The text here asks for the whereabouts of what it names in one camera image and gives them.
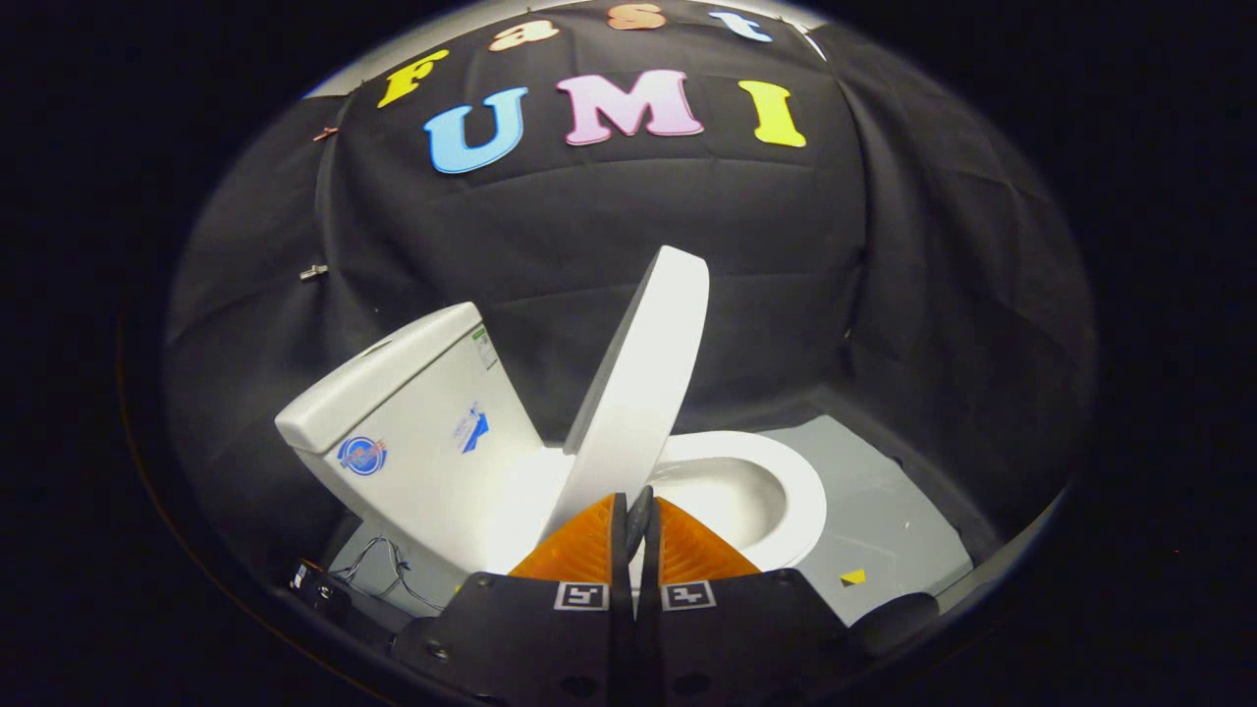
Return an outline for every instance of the yellow letter i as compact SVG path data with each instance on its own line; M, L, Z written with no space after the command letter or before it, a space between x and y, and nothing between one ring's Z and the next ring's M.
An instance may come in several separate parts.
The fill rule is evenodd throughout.
M739 81L738 88L750 94L755 102L755 113L759 114L759 127L755 128L755 137L760 142L769 145L786 145L788 147L803 147L807 138L794 130L794 120L791 118L789 108L786 107L786 98L789 91L762 81Z

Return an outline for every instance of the toilet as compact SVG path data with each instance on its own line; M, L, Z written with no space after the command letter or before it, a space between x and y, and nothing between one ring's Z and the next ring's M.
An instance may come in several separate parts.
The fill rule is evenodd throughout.
M660 249L562 447L538 435L470 302L368 346L285 406L275 426L442 604L468 574L509 572L591 503L617 492L632 503L647 483L759 570L789 567L825 527L811 464L755 434L671 435L708 284L700 258Z

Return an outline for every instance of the black cloth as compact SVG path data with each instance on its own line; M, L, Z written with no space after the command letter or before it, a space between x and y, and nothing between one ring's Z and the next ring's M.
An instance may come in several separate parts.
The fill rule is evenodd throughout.
M254 566L319 555L341 517L273 424L302 390L473 301L533 423L559 442L662 244L711 273L678 431L798 424L840 409L810 392L826 386L947 477L934 486L955 501L935 502L958 526L1007 537L1060 489L1051 460L1075 443L1091 391L1090 301L1063 215L1016 151L837 25L813 33L826 62L776 19L738 11L773 36L759 43L708 16L728 8L661 3L667 25L620 31L606 25L615 4L445 43L450 55L385 108L391 70L304 99L224 177L176 276L163 381L202 507ZM533 19L561 34L486 50ZM557 82L597 73L627 91L649 69L685 72L701 133L563 141L571 101ZM755 140L742 79L789 89L806 147ZM437 172L424 123L469 104L466 141L484 143L481 101L519 86L518 146ZM313 141L326 126L339 132ZM316 263L328 272L300 282Z

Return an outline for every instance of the pink letter m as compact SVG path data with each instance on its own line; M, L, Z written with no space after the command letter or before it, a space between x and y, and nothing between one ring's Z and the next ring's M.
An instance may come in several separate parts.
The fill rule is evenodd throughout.
M654 69L642 72L632 91L625 93L598 74L578 75L558 82L558 89L572 97L572 132L568 145L592 145L611 137L611 130L598 120L601 112L625 135L637 132L641 118L650 108L651 121L646 132L678 136L703 132L703 123L694 120L685 102L683 72Z

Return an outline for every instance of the wire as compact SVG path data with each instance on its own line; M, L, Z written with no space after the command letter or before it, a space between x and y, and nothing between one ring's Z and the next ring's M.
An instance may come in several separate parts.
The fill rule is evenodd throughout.
M334 570L332 574L333 575L341 575L341 574L348 572L348 574L344 574L344 576L341 577L341 579L343 579L346 582L348 582L348 584L352 585L353 584L353 579L358 574L358 569L362 566L362 560L366 559L367 552L370 552L371 548L375 547L376 543L381 542L381 541L388 543L388 555L390 555L390 559L392 560L392 567L393 567L393 581L392 581L392 584L388 585L387 589L385 589L383 591L372 594L372 596L375 596L376 599L383 599L385 596L388 596L388 594L391 594L395 589L397 589L397 585L400 584L406 590L406 594L410 594L415 599L419 599L420 601L422 601L424 604L426 604L430 609L432 609L435 611L444 611L445 606L441 606L440 604L432 604L431 601L429 601L427 599L425 599L422 595L420 595L419 593L416 593L415 590L412 590L409 584L406 584L406 577L402 576L402 570L410 571L410 565L405 560L402 560L400 557L400 552L401 551L397 548L397 543L393 542L393 541L391 541L391 540L388 540L387 537L385 537L382 535L377 535L376 537L372 537L371 541L367 542L367 546L363 547L361 552L358 552L358 556L353 560L352 565L349 565L348 567L341 567L339 570Z

